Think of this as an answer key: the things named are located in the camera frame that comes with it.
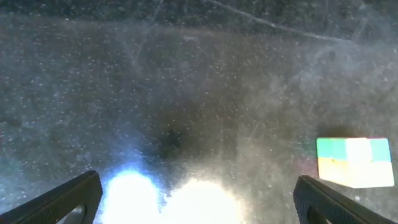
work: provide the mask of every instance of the rubik's cube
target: rubik's cube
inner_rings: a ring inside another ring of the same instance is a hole
[[[385,138],[318,138],[317,151],[323,180],[352,188],[394,186]]]

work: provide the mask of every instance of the small cube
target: small cube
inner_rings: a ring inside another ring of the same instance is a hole
[[[319,177],[352,188],[394,186],[386,138],[318,138]]]

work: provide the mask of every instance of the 2x2 puzzle cube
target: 2x2 puzzle cube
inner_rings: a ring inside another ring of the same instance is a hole
[[[352,188],[394,186],[388,139],[318,138],[323,180]]]

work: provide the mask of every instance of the speckled surface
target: speckled surface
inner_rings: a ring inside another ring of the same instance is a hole
[[[317,136],[389,138],[398,172],[393,25],[373,24],[373,9],[361,18],[377,37],[273,21],[294,34],[218,3],[186,3],[180,20],[162,1],[117,20],[4,11],[0,213],[88,169],[106,182],[139,167],[171,189],[221,180],[245,201],[247,223],[298,223],[292,190],[300,174],[317,176]],[[398,221],[396,187],[328,185]]]

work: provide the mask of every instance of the teal square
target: teal square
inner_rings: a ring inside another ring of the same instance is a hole
[[[343,138],[318,138],[317,139],[318,158],[332,158],[346,161],[346,143]]]
[[[370,139],[373,161],[391,161],[388,139]]]

